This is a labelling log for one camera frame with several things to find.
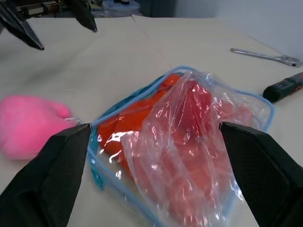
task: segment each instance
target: table surface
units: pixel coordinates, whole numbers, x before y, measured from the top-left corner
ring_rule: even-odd
[[[217,19],[98,18],[94,34],[72,18],[31,19],[45,51],[0,35],[0,100],[12,94],[35,95],[66,103],[75,117],[92,121],[117,101],[178,65],[209,71],[235,88],[261,94],[295,69],[274,61],[230,53],[237,47],[272,55],[271,48]],[[300,129],[303,92],[276,104],[269,133],[303,165]],[[0,157],[0,192],[27,161]],[[237,226],[256,227],[246,203]],[[69,227],[143,226],[110,192],[95,186],[86,163]]]

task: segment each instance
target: clear plastic pouch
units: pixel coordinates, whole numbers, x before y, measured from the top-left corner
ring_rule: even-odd
[[[219,122],[266,131],[273,115],[267,100],[178,67],[93,123],[92,173],[154,226],[226,226],[241,191]]]

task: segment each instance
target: wrench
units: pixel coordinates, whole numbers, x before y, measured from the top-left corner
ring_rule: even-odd
[[[288,66],[292,66],[295,68],[299,68],[302,66],[302,62],[298,58],[293,58],[287,55],[282,55],[282,56],[270,56],[266,54],[261,54],[261,53],[256,53],[252,51],[246,51],[246,50],[241,50],[241,49],[236,49],[236,48],[231,48],[231,52],[233,53],[239,53],[247,56],[252,56],[252,57],[257,57],[257,58],[263,58],[267,60],[272,60],[272,61],[278,61],[281,63],[284,63]]]

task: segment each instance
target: pink plush toy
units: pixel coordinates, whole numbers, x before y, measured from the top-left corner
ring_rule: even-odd
[[[0,103],[0,151],[11,159],[34,158],[54,134],[73,127],[61,103],[32,96],[10,96]]]

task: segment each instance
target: black screwdriver handle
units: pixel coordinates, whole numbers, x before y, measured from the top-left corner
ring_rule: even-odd
[[[303,72],[286,78],[274,85],[267,87],[263,92],[263,97],[275,103],[282,98],[297,92],[303,87]]]

